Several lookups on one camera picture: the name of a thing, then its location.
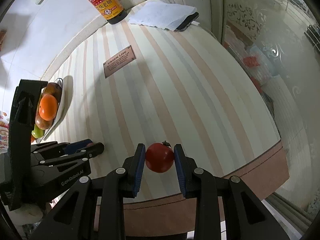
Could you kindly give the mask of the green apple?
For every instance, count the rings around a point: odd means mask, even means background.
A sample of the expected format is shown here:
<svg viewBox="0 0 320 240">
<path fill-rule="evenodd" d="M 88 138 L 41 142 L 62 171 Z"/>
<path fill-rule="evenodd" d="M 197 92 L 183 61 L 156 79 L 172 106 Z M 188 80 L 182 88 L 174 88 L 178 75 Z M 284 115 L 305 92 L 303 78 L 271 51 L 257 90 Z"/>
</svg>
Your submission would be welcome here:
<svg viewBox="0 0 320 240">
<path fill-rule="evenodd" d="M 34 129 L 31 132 L 31 135 L 35 138 L 35 139 L 39 139 L 41 137 L 44 136 L 44 130 L 38 128 L 37 125 L 34 125 Z"/>
</svg>

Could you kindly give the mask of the orange with stem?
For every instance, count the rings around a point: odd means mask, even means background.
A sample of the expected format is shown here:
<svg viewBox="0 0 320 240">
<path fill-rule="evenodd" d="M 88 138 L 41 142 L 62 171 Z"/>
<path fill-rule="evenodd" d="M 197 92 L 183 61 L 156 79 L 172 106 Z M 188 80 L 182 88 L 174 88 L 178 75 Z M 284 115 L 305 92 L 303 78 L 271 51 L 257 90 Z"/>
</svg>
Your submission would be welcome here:
<svg viewBox="0 0 320 240">
<path fill-rule="evenodd" d="M 44 94 L 39 104 L 39 115 L 46 121 L 51 121 L 57 114 L 57 100 L 51 94 Z"/>
</svg>

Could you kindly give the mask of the soy sauce bottle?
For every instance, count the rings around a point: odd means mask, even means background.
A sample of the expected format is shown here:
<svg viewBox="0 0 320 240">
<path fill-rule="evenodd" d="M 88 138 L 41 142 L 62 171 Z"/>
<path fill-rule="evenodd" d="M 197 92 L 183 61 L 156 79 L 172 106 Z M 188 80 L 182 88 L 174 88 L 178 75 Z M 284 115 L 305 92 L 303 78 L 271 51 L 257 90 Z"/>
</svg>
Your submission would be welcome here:
<svg viewBox="0 0 320 240">
<path fill-rule="evenodd" d="M 127 12 L 118 0 L 88 0 L 109 24 L 117 24 Z"/>
</svg>

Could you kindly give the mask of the striped table mat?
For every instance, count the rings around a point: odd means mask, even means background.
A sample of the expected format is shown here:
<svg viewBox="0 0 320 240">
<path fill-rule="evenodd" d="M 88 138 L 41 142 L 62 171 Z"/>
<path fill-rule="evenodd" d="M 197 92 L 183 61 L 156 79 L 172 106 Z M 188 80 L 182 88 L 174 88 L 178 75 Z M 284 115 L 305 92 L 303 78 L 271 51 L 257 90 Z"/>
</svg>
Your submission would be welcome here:
<svg viewBox="0 0 320 240">
<path fill-rule="evenodd" d="M 54 73 L 65 84 L 65 110 L 47 141 L 91 139 L 105 145 L 91 160 L 105 176 L 138 144 L 181 144 L 217 177 L 239 176 L 261 199 L 289 178 L 280 134 L 243 68 L 197 25 L 183 32 L 106 24 Z M 131 46 L 136 59 L 108 78 L 103 64 Z"/>
</svg>

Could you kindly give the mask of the red cherry tomato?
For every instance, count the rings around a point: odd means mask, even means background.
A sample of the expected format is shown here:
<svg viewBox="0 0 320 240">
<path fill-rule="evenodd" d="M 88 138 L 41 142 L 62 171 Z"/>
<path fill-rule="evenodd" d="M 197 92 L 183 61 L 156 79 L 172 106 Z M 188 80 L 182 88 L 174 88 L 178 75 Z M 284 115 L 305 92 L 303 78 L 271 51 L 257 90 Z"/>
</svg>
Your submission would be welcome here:
<svg viewBox="0 0 320 240">
<path fill-rule="evenodd" d="M 153 172 L 167 172 L 174 163 L 174 152 L 167 141 L 156 142 L 145 153 L 146 166 Z"/>
</svg>

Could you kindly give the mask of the brown label patch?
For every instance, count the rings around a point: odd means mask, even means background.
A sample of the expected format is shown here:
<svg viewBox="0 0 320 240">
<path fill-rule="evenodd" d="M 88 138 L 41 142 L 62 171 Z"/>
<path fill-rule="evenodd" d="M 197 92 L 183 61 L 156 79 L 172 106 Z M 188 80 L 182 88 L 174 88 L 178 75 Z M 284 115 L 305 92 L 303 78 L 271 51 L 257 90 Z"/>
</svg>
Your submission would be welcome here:
<svg viewBox="0 0 320 240">
<path fill-rule="evenodd" d="M 135 59 L 136 56 L 131 46 L 128 46 L 125 49 L 121 50 L 119 53 L 108 59 L 103 64 L 105 78 L 110 77 L 116 71 L 120 70 Z"/>
</svg>

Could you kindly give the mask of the brown-green apple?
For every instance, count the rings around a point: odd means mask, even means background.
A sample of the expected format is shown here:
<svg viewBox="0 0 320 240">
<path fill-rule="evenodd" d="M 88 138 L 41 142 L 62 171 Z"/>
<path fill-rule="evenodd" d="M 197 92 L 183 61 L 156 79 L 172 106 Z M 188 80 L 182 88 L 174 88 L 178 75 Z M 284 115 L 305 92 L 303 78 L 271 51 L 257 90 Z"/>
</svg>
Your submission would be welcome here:
<svg viewBox="0 0 320 240">
<path fill-rule="evenodd" d="M 50 82 L 43 91 L 43 95 L 46 94 L 52 95 L 59 103 L 62 96 L 62 87 L 58 83 Z"/>
<path fill-rule="evenodd" d="M 51 128 L 51 126 L 53 124 L 53 120 L 50 120 L 50 121 L 44 120 L 43 118 L 41 118 L 39 111 L 37 111 L 36 117 L 35 117 L 35 124 L 39 129 L 47 130 L 47 129 Z"/>
</svg>

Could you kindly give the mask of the smartphone under paper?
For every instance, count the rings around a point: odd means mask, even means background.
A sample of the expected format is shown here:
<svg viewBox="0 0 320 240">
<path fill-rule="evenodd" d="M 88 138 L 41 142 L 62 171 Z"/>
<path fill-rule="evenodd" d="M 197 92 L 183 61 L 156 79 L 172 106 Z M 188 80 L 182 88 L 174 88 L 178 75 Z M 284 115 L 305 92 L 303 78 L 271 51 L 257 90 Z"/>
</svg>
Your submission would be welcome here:
<svg viewBox="0 0 320 240">
<path fill-rule="evenodd" d="M 198 12 L 187 16 L 187 18 L 175 29 L 175 31 L 185 31 L 185 29 L 187 29 L 198 17 Z"/>
</svg>

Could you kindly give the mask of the brown-green apple back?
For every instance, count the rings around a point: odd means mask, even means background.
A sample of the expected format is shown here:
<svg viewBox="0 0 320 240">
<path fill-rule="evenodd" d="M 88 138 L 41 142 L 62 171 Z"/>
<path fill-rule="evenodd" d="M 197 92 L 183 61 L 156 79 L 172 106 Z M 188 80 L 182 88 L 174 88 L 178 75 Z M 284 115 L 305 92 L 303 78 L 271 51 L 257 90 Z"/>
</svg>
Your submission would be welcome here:
<svg viewBox="0 0 320 240">
<path fill-rule="evenodd" d="M 50 82 L 43 91 L 43 95 L 46 94 L 52 95 L 59 103 L 62 96 L 62 87 L 58 83 Z"/>
</svg>

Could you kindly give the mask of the colourful wall sticker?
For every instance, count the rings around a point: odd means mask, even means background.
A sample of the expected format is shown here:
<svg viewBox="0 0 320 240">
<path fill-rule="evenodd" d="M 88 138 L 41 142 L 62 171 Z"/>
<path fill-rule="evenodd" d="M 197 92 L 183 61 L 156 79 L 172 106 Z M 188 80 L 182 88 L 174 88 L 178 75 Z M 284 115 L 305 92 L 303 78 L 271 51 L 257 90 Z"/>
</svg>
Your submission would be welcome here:
<svg viewBox="0 0 320 240">
<path fill-rule="evenodd" d="M 9 147 L 9 121 L 7 113 L 0 113 L 0 154 L 7 152 Z"/>
</svg>

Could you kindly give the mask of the brown-green apple front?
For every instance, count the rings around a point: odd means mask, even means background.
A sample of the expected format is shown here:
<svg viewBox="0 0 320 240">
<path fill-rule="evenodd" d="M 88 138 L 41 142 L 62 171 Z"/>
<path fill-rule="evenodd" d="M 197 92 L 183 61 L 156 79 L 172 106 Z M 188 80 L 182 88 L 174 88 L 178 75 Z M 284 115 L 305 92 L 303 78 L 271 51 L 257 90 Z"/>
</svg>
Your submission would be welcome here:
<svg viewBox="0 0 320 240">
<path fill-rule="evenodd" d="M 51 126 L 53 124 L 53 120 L 50 120 L 50 121 L 44 120 L 43 118 L 41 118 L 39 111 L 37 111 L 36 117 L 35 117 L 35 124 L 39 129 L 47 130 L 47 129 L 51 128 Z"/>
</svg>

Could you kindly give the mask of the white folded paper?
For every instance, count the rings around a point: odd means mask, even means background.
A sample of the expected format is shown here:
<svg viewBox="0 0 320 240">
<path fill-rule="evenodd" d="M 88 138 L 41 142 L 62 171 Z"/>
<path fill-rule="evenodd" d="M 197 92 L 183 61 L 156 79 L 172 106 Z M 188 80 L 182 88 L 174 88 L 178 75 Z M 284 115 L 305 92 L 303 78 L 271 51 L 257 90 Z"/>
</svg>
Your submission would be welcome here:
<svg viewBox="0 0 320 240">
<path fill-rule="evenodd" d="M 197 12 L 195 7 L 163 2 L 147 2 L 129 18 L 129 24 L 175 29 L 187 18 Z"/>
</svg>

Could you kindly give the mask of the floral oval ceramic plate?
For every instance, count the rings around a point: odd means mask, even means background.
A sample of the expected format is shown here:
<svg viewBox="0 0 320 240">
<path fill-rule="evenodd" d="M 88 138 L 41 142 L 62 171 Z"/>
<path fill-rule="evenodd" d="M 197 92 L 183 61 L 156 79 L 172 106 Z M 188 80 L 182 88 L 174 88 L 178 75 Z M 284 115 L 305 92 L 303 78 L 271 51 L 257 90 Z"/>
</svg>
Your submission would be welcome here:
<svg viewBox="0 0 320 240">
<path fill-rule="evenodd" d="M 60 86 L 60 88 L 62 89 L 62 93 L 57 105 L 57 113 L 56 113 L 56 117 L 53 120 L 52 126 L 49 129 L 45 130 L 44 136 L 40 138 L 40 141 L 46 140 L 47 137 L 51 135 L 54 129 L 58 126 L 58 122 L 60 121 L 65 108 L 65 90 L 64 90 L 63 79 L 59 77 L 54 82 Z"/>
</svg>

